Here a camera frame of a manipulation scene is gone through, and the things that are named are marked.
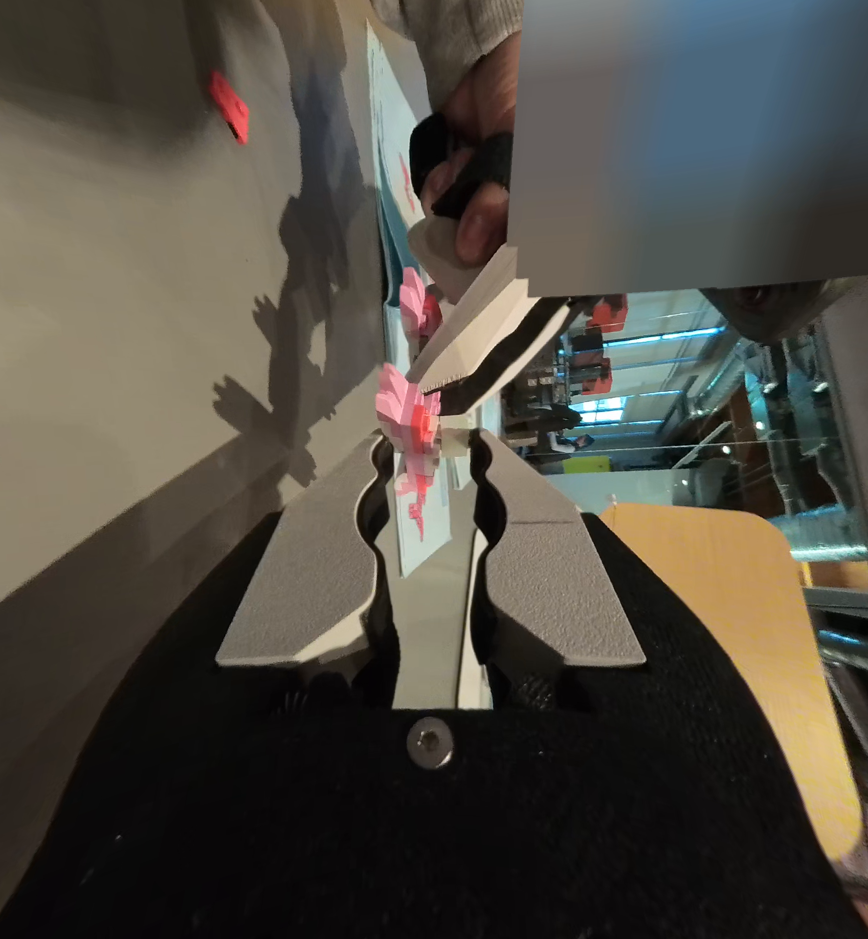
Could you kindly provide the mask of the wooden book stand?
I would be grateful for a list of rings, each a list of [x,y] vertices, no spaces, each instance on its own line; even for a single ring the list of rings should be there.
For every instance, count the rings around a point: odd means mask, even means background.
[[[788,542],[746,512],[612,502],[602,521],[709,629],[757,699],[832,862],[863,813]]]

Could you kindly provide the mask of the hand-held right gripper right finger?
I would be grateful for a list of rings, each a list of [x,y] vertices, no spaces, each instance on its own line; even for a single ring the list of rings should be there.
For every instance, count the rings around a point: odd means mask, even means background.
[[[500,671],[634,668],[644,651],[578,507],[487,430],[471,434],[474,521],[487,546],[471,637]]]

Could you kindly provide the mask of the person's left hand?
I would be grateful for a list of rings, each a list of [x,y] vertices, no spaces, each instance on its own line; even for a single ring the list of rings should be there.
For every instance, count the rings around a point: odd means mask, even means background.
[[[517,101],[521,34],[514,33],[485,55],[463,77],[442,105],[448,128],[462,147],[440,162],[428,175],[421,200],[425,215],[451,186],[470,160],[475,147],[487,138],[513,131]],[[469,201],[454,241],[465,265],[487,263],[506,241],[509,193],[498,183],[483,183]]]

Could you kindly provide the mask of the instruction booklet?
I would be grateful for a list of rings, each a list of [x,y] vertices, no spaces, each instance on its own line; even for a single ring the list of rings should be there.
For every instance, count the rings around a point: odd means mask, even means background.
[[[405,330],[401,288],[404,282],[412,287],[430,283],[407,244],[408,230],[423,217],[407,159],[408,138],[416,118],[370,22],[366,23],[366,53],[371,155],[387,284],[382,306],[386,360],[406,375],[420,351],[420,340]],[[446,466],[441,464],[436,469],[424,505],[420,506],[418,494],[405,489],[403,463],[399,456],[394,501],[400,573],[407,578],[450,541],[451,513]]]

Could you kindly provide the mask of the pink toy brick model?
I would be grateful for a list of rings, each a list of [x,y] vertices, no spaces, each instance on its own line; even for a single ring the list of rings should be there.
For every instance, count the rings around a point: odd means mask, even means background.
[[[440,303],[414,267],[404,268],[398,299],[408,350],[419,353],[442,324]],[[402,469],[395,474],[395,494],[407,499],[408,517],[421,523],[441,458],[469,455],[467,416],[443,426],[440,394],[423,393],[392,363],[381,370],[375,407],[381,432],[402,458]]]

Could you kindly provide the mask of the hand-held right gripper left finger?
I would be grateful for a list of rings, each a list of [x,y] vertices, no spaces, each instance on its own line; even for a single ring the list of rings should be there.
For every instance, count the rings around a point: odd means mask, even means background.
[[[223,668],[328,666],[376,651],[392,626],[377,541],[392,445],[370,433],[280,516],[216,653]]]

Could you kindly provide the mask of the small red toy brick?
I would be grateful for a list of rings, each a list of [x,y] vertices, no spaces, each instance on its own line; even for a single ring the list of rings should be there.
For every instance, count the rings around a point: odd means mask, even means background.
[[[223,121],[240,146],[249,142],[250,111],[247,104],[219,71],[210,73],[207,91]]]

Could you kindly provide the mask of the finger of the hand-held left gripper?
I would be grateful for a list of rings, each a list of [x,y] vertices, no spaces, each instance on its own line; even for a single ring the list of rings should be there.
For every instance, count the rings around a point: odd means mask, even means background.
[[[574,319],[574,298],[538,300],[512,332],[487,353],[472,374],[440,389],[440,416],[468,414],[500,392]]]
[[[424,394],[471,378],[533,307],[518,249],[502,246],[443,320],[406,379]]]

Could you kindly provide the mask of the person's left forearm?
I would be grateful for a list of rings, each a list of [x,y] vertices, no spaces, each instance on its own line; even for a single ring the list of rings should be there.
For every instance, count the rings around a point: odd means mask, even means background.
[[[519,33],[523,1],[401,1],[398,24],[418,52],[433,109],[473,67]]]

